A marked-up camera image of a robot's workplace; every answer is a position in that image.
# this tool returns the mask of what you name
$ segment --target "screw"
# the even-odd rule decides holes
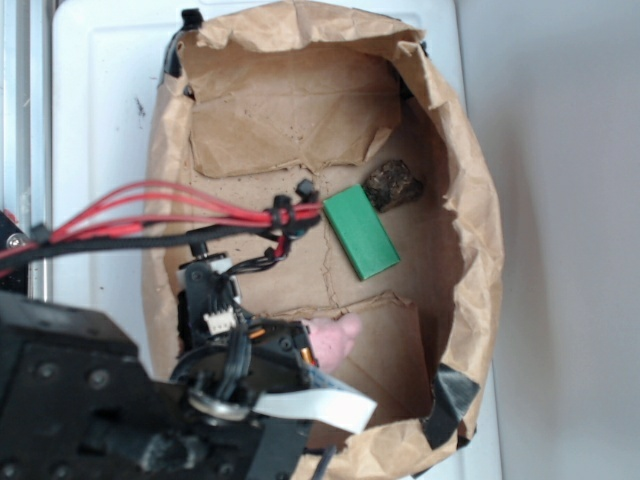
[[[109,384],[109,379],[109,372],[105,369],[94,370],[89,374],[89,386],[94,390],[102,390]]]
[[[20,469],[18,468],[18,465],[13,462],[5,463],[2,466],[2,469],[0,469],[0,474],[2,474],[3,480],[18,478],[19,473]]]
[[[296,433],[302,437],[306,437],[309,434],[309,422],[298,421]]]
[[[61,463],[60,465],[54,467],[51,470],[51,479],[52,480],[62,480],[64,478],[69,478],[71,475],[71,468],[68,465]]]
[[[29,243],[29,237],[24,233],[14,233],[7,238],[7,248],[18,248]]]
[[[218,467],[218,474],[228,476],[233,473],[233,465],[231,463],[223,463]]]
[[[291,350],[291,348],[293,348],[293,344],[288,338],[282,337],[280,339],[280,348],[282,348],[285,352],[288,352],[289,350]]]
[[[58,370],[55,363],[47,362],[38,366],[36,375],[40,380],[51,380],[58,374]]]

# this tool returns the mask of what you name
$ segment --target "metal frame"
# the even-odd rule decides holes
[[[24,231],[51,224],[51,25],[55,0],[4,0],[0,39],[0,206]],[[30,269],[30,295],[51,297],[49,262]]]

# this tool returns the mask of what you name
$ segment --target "wire bundle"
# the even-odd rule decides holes
[[[206,213],[141,214],[96,221],[97,216],[118,207],[162,200],[196,207]],[[239,233],[270,238],[275,237],[271,233],[274,230],[305,232],[319,222],[320,209],[321,204],[303,198],[301,203],[289,208],[274,206],[265,211],[249,210],[186,185],[160,180],[134,182],[108,193],[56,230],[49,232],[43,226],[36,227],[32,242],[0,252],[0,277],[31,261],[70,253],[169,248]],[[201,223],[208,227],[185,235],[139,236],[150,226],[169,223]],[[289,245],[285,240],[288,237],[281,234],[275,238],[279,242],[276,257],[282,257]]]

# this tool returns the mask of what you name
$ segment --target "pink object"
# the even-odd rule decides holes
[[[319,317],[302,320],[309,327],[309,340],[318,359],[320,370],[335,371],[351,353],[362,331],[362,320],[356,313],[347,313],[339,320]]]

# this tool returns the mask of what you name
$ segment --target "black metal bracket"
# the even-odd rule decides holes
[[[0,212],[0,251],[24,245],[29,237],[18,228],[4,212]],[[29,292],[29,267],[14,270],[0,278],[0,290],[21,293]]]

